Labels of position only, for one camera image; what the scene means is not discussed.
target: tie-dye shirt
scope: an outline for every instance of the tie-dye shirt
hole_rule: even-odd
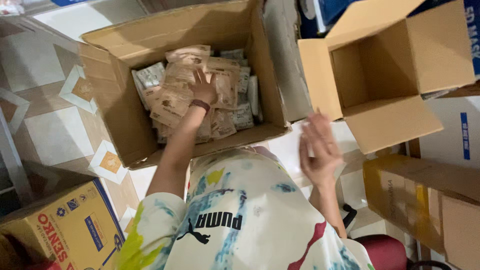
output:
[[[195,167],[186,202],[155,193],[140,203],[119,270],[373,270],[281,164],[233,150]]]

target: person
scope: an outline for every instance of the person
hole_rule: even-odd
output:
[[[168,141],[118,269],[372,270],[365,248],[346,239],[333,176],[342,154],[320,113],[308,116],[300,137],[301,169],[313,184],[310,201],[272,153],[255,147],[198,158],[184,202],[195,134],[216,99],[202,70],[194,77],[199,102]]]

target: chair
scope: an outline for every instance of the chair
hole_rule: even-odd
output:
[[[343,206],[343,210],[348,212],[348,215],[343,219],[343,224],[345,228],[347,228],[355,215],[357,215],[357,211],[348,204]],[[365,247],[375,270],[417,270],[420,269],[420,266],[432,266],[442,270],[452,270],[448,265],[438,261],[412,262],[407,258],[407,253],[405,252],[405,247],[402,242],[388,235],[367,235],[354,240]]]

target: hand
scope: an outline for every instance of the hand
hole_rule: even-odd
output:
[[[202,69],[197,68],[193,71],[195,77],[195,84],[189,84],[190,90],[193,92],[195,99],[199,99],[208,105],[216,102],[216,74],[213,74],[210,78],[210,83],[207,82],[207,78]]]
[[[333,173],[342,164],[342,153],[335,143],[328,117],[321,113],[309,115],[302,126],[300,137],[300,167],[302,172],[316,187],[335,187]],[[315,157],[309,157],[311,147]]]

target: wristband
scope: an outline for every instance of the wristband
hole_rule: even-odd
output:
[[[192,100],[192,103],[190,104],[190,106],[192,106],[192,105],[204,108],[205,111],[206,111],[205,114],[207,114],[208,111],[210,110],[210,105],[208,105],[206,102],[201,101],[199,99]]]

